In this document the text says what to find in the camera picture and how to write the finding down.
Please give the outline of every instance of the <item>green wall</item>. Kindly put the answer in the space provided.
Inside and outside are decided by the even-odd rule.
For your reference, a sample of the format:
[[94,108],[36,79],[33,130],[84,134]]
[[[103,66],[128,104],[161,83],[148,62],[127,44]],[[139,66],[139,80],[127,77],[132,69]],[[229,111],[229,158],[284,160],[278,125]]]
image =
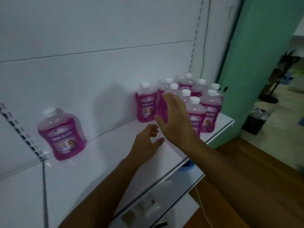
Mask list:
[[222,89],[228,86],[222,113],[236,122],[211,147],[239,134],[303,13],[304,0],[245,0],[219,79]]

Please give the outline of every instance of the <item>hand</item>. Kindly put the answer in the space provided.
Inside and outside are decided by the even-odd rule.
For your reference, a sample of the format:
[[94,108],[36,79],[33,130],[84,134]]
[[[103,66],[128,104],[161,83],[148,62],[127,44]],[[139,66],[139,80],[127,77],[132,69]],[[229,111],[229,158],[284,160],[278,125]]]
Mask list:
[[196,140],[184,101],[174,94],[163,94],[168,106],[168,123],[164,123],[159,115],[155,119],[162,133],[169,142],[184,150]]
[[150,160],[156,153],[158,147],[165,141],[165,138],[159,138],[156,142],[151,142],[150,137],[157,136],[157,128],[158,125],[149,124],[142,132],[137,134],[132,149],[127,156],[127,159],[137,167]]

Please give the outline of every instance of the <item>pink liquid bottle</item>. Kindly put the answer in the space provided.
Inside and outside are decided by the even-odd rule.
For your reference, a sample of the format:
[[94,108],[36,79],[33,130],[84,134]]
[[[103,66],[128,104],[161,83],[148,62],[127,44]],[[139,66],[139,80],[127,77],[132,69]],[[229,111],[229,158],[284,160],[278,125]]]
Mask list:
[[186,104],[186,110],[193,127],[193,132],[200,137],[203,121],[206,117],[206,108],[202,106],[198,97],[191,97]]
[[170,84],[173,82],[173,78],[166,78],[166,80],[161,84],[161,86],[158,88],[158,106],[157,106],[157,114],[162,116],[162,106],[161,102],[163,99],[163,93],[165,92],[166,89],[170,88]]
[[190,101],[190,95],[191,95],[191,91],[188,89],[184,89],[181,91],[181,100],[184,101],[185,104],[187,104],[188,101]]
[[73,115],[57,113],[55,108],[43,113],[46,118],[38,123],[38,133],[51,146],[57,160],[73,157],[85,148],[86,141],[79,135]]
[[196,83],[191,87],[191,96],[200,97],[202,95],[202,91],[207,91],[209,88],[206,85],[205,79],[199,79],[199,83]]
[[195,80],[192,79],[192,74],[191,73],[186,73],[185,75],[186,78],[180,80],[179,82],[179,89],[191,89],[191,87],[196,83]]
[[[219,99],[221,99],[221,101],[223,102],[223,101],[224,101],[224,94],[223,94],[223,92],[221,92],[221,91],[219,90],[219,88],[220,88],[220,85],[219,85],[219,84],[217,84],[217,83],[212,83],[210,89],[216,90],[216,92],[217,92],[217,93],[216,93],[216,96],[217,96]],[[207,91],[208,91],[208,89],[203,90],[203,91],[202,91],[202,96],[207,95]]]
[[149,82],[143,82],[136,91],[137,119],[140,122],[150,122],[155,119],[156,92],[150,90]]
[[222,109],[222,101],[217,97],[216,90],[208,90],[207,95],[200,97],[200,103],[207,109],[202,132],[211,133],[214,130],[217,116]]
[[[170,88],[164,92],[164,94],[169,94],[169,93],[173,93],[177,96],[180,96],[181,91],[178,89],[178,84],[171,83]],[[162,99],[161,105],[162,105],[161,106],[162,111],[164,112],[163,115],[161,115],[161,117],[164,120],[164,122],[167,123],[168,122],[168,106],[167,106],[167,102],[165,101],[165,99]]]

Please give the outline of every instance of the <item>forearm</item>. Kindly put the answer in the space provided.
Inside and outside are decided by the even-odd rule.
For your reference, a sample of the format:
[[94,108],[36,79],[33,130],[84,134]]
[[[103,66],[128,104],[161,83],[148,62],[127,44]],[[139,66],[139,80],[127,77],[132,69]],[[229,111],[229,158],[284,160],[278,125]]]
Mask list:
[[303,226],[260,188],[237,173],[220,153],[200,139],[195,138],[182,150],[212,180],[249,226]]
[[139,165],[122,160],[62,222],[59,228],[108,227]]

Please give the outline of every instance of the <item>wooden floor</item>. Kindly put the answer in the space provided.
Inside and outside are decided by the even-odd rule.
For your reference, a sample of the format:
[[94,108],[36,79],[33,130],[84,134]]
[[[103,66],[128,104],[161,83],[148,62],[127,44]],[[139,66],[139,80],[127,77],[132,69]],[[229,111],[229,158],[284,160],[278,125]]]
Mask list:
[[[217,149],[243,176],[260,186],[270,197],[304,223],[304,176],[242,138],[236,138]],[[206,176],[197,189],[205,213],[213,228],[249,227]],[[197,201],[195,188],[190,195]],[[210,227],[199,208],[184,228]]]

